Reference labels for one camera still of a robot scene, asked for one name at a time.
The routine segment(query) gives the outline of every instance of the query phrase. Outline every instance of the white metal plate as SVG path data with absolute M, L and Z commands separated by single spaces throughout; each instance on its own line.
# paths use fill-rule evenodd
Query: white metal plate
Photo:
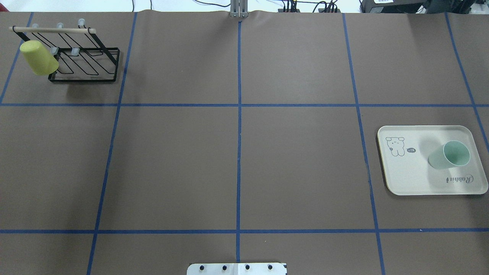
M 191 264 L 187 275 L 287 275 L 285 263 Z
M 387 188 L 396 195 L 484 194 L 488 190 L 474 138 L 464 126 L 384 126 L 377 139 Z M 428 156 L 451 140 L 467 146 L 469 163 L 442 170 L 431 167 Z

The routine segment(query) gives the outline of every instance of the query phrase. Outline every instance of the bear drawing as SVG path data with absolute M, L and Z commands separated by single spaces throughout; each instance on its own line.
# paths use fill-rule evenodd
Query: bear drawing
M 386 137 L 387 146 L 391 150 L 391 154 L 394 157 L 404 156 L 404 138 L 403 137 Z

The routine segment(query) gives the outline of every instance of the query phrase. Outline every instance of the light green cup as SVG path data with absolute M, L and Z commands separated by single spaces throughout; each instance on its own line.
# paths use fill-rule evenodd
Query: light green cup
M 46 47 L 37 40 L 22 43 L 21 53 L 36 75 L 51 74 L 60 65 Z
M 448 169 L 466 165 L 470 152 L 465 144 L 452 140 L 438 147 L 428 157 L 429 164 L 435 169 Z

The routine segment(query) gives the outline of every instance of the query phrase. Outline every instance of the white tray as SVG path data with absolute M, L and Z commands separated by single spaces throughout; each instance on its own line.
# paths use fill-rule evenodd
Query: white tray
M 442 170 L 431 167 L 428 156 L 451 140 L 467 146 L 468 164 Z M 387 188 L 396 195 L 466 195 L 488 190 L 474 138 L 464 126 L 383 126 L 377 141 Z

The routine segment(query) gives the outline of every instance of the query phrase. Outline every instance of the mint green cup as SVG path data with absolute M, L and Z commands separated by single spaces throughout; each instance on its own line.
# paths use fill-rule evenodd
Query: mint green cup
M 435 169 L 448 169 L 466 165 L 470 152 L 465 144 L 452 140 L 438 147 L 428 157 L 429 164 Z

